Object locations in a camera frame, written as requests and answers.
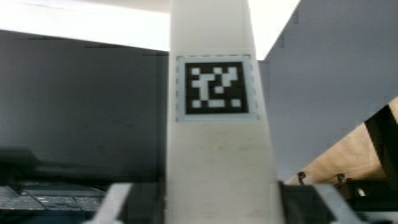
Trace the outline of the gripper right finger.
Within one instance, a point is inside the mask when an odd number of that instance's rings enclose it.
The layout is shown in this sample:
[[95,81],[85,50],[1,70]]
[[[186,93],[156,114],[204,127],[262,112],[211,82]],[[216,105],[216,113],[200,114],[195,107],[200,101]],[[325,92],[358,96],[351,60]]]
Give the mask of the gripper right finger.
[[280,184],[285,224],[367,224],[330,185]]

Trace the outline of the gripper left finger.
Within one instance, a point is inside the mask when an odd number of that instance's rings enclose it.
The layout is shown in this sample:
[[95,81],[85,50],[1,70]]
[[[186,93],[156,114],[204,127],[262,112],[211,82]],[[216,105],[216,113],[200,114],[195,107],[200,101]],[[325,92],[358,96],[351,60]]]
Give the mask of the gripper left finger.
[[156,183],[113,183],[92,218],[81,224],[163,224]]

